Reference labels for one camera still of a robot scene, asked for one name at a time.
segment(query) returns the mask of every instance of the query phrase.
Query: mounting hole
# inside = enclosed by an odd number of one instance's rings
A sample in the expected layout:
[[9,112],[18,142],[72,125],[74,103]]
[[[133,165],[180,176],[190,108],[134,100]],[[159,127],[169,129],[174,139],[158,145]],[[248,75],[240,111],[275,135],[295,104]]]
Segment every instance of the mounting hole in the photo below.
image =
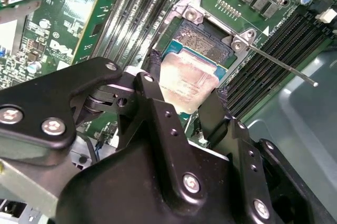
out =
[[171,129],[171,135],[178,136],[178,132],[175,129]]
[[257,172],[257,168],[256,168],[255,165],[251,165],[251,169],[252,169],[253,171]]
[[120,98],[117,100],[118,107],[125,107],[126,104],[127,104],[127,99],[125,98]]

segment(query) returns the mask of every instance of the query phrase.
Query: black ram slot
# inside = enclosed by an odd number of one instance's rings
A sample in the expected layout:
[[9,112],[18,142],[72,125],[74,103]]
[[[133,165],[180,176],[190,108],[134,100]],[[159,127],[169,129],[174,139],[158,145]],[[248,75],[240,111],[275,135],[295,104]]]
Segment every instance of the black ram slot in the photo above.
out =
[[[323,41],[325,40],[325,37],[321,37],[318,40],[314,40],[314,43],[312,45],[312,49],[307,50],[307,53],[312,53],[317,46],[319,46]],[[296,58],[296,61],[293,63],[293,66],[298,66],[306,57],[299,57]],[[239,110],[234,111],[235,114],[238,114],[238,118],[242,118],[244,115],[246,115],[254,106],[259,103],[268,93],[276,87],[281,81],[283,81],[287,77],[288,73],[286,71],[283,71],[282,73],[275,74],[273,77],[273,82],[269,86],[269,88],[264,88],[262,92],[259,92],[257,95],[252,97],[250,99],[250,102],[246,102],[244,106],[242,106]]]
[[[295,12],[262,46],[262,50],[280,61],[299,66],[326,39],[326,33]],[[290,72],[261,55],[254,57],[228,84],[228,106],[241,119]]]

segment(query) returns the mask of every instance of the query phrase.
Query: pcie slot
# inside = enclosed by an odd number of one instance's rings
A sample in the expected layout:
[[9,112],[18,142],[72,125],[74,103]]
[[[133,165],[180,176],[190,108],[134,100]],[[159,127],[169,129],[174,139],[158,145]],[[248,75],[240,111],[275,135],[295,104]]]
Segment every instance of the pcie slot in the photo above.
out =
[[[131,14],[133,14],[132,9],[137,4],[137,1],[139,0],[129,0],[129,3],[125,8],[125,12],[120,15],[118,21],[116,22],[115,24],[116,29],[114,30],[113,35],[111,35],[111,39],[109,40],[109,43],[106,46],[106,50],[104,51],[104,54],[107,57],[110,57],[110,55],[113,54],[112,51],[114,47],[117,46],[118,39],[125,36],[124,34],[121,34],[121,31],[123,30],[127,20],[131,17]],[[116,53],[115,55],[116,57],[110,58],[113,59],[114,61],[118,61],[120,54]]]
[[[311,36],[314,34],[314,36],[316,36],[316,30],[312,30],[311,35],[309,35],[308,33],[305,36],[305,39],[303,39],[303,42],[299,42],[296,43],[295,41],[291,44],[288,44],[288,46],[291,48],[289,53],[284,53],[285,57],[282,59],[282,61],[286,64],[290,64],[292,65],[292,60],[295,57],[301,57],[297,56],[298,53],[296,52],[296,50],[298,49],[303,49],[303,47],[305,48],[308,41],[311,41]],[[264,70],[262,72],[260,72],[259,75],[252,75],[250,76],[250,78],[254,79],[253,82],[249,81],[249,86],[247,87],[248,91],[244,91],[244,93],[240,93],[241,95],[239,97],[230,97],[230,101],[232,104],[230,104],[230,108],[235,106],[235,107],[240,107],[242,105],[243,102],[245,102],[245,100],[247,98],[251,97],[251,94],[254,94],[255,92],[259,92],[261,90],[262,87],[265,87],[267,84],[269,84],[270,82],[270,77],[272,77],[273,75],[278,75],[280,72],[282,72],[282,68],[280,68],[278,65],[270,62],[270,61],[266,61],[265,63],[265,67]],[[261,85],[262,86],[258,86],[259,89],[255,90],[253,87],[255,85]]]
[[[310,35],[308,35],[309,37],[307,36],[305,38],[306,42],[303,42],[300,45],[295,45],[293,48],[294,53],[292,53],[293,56],[288,57],[285,63],[290,64],[293,67],[297,67],[301,62],[303,62],[306,56],[311,54],[325,40],[324,35],[317,38],[318,35],[319,32],[317,31],[311,32]],[[287,75],[289,75],[289,72],[281,68],[270,70],[261,81],[264,82],[263,85],[268,86],[262,88],[263,86],[261,86],[261,82],[254,83],[255,86],[252,88],[252,91],[247,93],[245,98],[235,105],[235,108],[232,110],[233,114],[235,114],[238,118],[244,116],[249,109],[260,102],[269,93],[269,91],[276,87],[283,79],[286,78]]]
[[115,24],[113,24],[114,15],[117,14],[116,12],[118,12],[118,11],[124,12],[125,8],[126,8],[126,5],[123,4],[123,0],[116,0],[113,9],[110,12],[110,15],[106,20],[105,27],[102,31],[102,34],[101,34],[100,38],[98,39],[98,41],[95,45],[95,49],[94,49],[94,52],[92,53],[92,57],[97,57],[99,55],[102,56],[102,57],[108,56],[105,53],[100,53],[101,51],[105,51],[106,46],[107,46],[107,44],[106,44],[102,49],[102,47],[101,47],[102,43],[104,42],[105,38],[107,38],[107,35],[109,35],[109,36],[113,35],[113,33],[112,34],[108,34],[108,33],[109,33],[109,29],[110,29],[111,25],[115,26]]

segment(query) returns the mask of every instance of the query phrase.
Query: cable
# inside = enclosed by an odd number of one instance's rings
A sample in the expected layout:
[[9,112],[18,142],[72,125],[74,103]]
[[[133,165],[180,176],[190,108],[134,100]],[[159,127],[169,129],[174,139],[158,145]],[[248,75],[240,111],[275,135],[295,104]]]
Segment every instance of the cable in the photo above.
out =
[[94,150],[94,146],[93,146],[91,140],[89,139],[89,137],[86,136],[85,134],[81,133],[81,132],[78,132],[78,131],[77,131],[77,135],[79,137],[81,137],[86,142],[86,145],[88,146],[89,154],[90,154],[90,157],[91,157],[91,160],[92,160],[92,164],[95,164],[95,163],[99,162],[100,157],[96,155],[95,150]]

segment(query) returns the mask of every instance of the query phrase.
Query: screw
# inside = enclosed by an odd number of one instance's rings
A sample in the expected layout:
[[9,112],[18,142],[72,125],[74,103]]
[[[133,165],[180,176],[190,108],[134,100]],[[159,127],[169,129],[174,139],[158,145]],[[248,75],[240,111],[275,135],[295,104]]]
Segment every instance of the screw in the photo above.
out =
[[42,123],[42,131],[48,135],[61,135],[65,132],[65,124],[58,118],[47,119]]
[[109,70],[117,70],[117,67],[113,63],[108,63],[105,65]]
[[193,10],[193,9],[189,9],[187,12],[186,12],[186,18],[189,20],[189,21],[194,21],[197,17],[197,14],[196,14],[196,11]]
[[183,182],[186,189],[191,193],[197,193],[200,190],[200,184],[197,178],[193,175],[190,174],[184,175]]
[[0,110],[0,122],[4,124],[16,124],[23,118],[23,114],[17,108],[7,107]]
[[245,126],[242,122],[240,122],[240,121],[238,121],[237,124],[238,124],[239,127],[241,127],[242,129],[245,129],[245,128],[246,128],[246,126]]
[[271,150],[274,149],[274,146],[269,142],[269,141],[266,141],[265,144],[267,145],[267,147]]
[[152,76],[150,76],[150,75],[145,75],[144,78],[146,80],[148,80],[149,82],[153,82],[154,81],[153,78],[152,78]]
[[240,50],[240,49],[241,49],[241,44],[240,43],[235,44],[235,50]]
[[269,211],[267,209],[267,207],[265,206],[265,204],[259,200],[259,199],[255,199],[254,200],[254,206],[255,209],[257,211],[257,213],[263,218],[263,219],[269,219]]

